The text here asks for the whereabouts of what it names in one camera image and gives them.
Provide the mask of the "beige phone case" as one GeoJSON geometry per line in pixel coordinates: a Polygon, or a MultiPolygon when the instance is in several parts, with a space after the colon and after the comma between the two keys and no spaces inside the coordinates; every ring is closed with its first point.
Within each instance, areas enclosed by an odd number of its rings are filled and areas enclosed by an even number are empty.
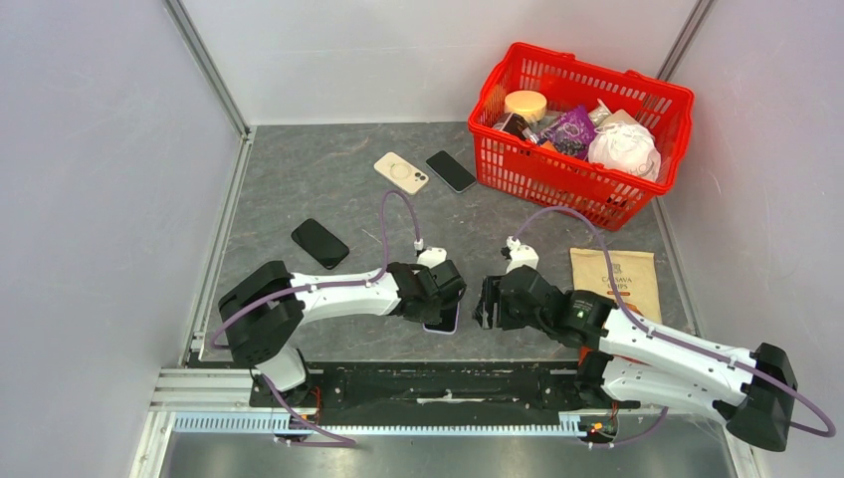
{"type": "Polygon", "coordinates": [[[426,173],[392,151],[376,160],[373,169],[408,195],[417,194],[429,182],[426,173]]]}

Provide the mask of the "black phone case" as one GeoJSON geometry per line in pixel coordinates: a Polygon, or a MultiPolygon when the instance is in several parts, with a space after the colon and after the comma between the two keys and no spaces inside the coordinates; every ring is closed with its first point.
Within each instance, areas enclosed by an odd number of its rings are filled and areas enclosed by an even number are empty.
{"type": "Polygon", "coordinates": [[[337,267],[350,252],[345,243],[313,218],[306,219],[296,227],[291,238],[328,270],[337,267]]]}

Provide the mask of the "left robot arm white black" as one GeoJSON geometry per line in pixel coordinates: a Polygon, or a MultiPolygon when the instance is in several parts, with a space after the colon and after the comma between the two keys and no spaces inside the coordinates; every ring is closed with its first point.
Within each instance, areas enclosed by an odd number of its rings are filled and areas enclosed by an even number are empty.
{"type": "Polygon", "coordinates": [[[235,364],[267,376],[286,405],[300,406],[313,391],[306,361],[292,343],[300,327],[352,316],[437,324],[465,290],[451,260],[391,262],[372,271],[329,276],[294,273],[284,262],[271,261],[219,300],[222,324],[211,345],[229,351],[235,364]]]}

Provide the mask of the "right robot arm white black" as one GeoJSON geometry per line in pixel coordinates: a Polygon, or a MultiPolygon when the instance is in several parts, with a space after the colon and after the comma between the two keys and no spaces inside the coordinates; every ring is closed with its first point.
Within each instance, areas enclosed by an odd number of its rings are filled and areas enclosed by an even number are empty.
{"type": "Polygon", "coordinates": [[[528,266],[485,278],[475,317],[485,329],[533,328],[579,350],[573,388],[586,407],[654,404],[700,414],[757,448],[787,446],[797,383],[776,346],[689,336],[594,292],[563,292],[528,266]]]}

